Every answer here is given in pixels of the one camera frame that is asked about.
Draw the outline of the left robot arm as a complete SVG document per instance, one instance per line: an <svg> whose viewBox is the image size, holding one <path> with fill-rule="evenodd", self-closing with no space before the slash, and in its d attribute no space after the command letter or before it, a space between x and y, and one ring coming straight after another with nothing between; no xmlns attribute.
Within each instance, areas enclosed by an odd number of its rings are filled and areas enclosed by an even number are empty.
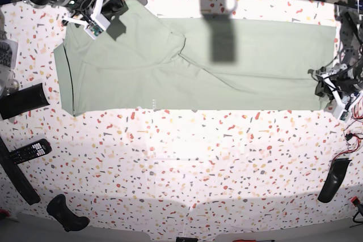
<svg viewBox="0 0 363 242"><path fill-rule="evenodd" d="M326 111L346 121L362 99L362 0L336 3L335 15L340 23L337 54L308 74L317 81L316 96L328 99Z"/></svg>

